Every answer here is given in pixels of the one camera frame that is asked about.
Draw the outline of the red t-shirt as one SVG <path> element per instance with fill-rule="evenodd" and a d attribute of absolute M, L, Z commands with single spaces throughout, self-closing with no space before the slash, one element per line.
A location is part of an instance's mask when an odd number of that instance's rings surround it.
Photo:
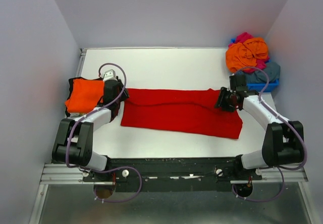
<path fill-rule="evenodd" d="M 219 90 L 134 89 L 125 101 L 121 126 L 238 139 L 237 112 L 215 107 Z"/>

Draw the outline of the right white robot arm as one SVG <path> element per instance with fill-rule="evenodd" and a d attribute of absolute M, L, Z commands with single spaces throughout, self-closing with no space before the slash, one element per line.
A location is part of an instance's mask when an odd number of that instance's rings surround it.
<path fill-rule="evenodd" d="M 287 164 L 300 164 L 299 167 L 284 169 L 297 170 L 307 160 L 304 145 L 303 125 L 291 121 L 269 106 L 262 92 L 249 90 L 244 75 L 231 75 L 230 88 L 222 87 L 215 108 L 234 112 L 244 110 L 265 130 L 262 148 L 258 151 L 236 156 L 232 167 L 233 176 L 246 178 L 252 169 L 282 167 Z"/>

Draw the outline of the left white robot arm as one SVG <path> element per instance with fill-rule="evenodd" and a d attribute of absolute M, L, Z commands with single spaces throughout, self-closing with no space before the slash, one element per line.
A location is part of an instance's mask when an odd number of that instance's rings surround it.
<path fill-rule="evenodd" d="M 61 120 L 52 149 L 52 158 L 68 167 L 94 170 L 107 181 L 112 175 L 109 158 L 93 150 L 94 131 L 112 122 L 121 102 L 129 97 L 122 80 L 69 79 L 69 96 L 65 102 L 67 117 Z"/>

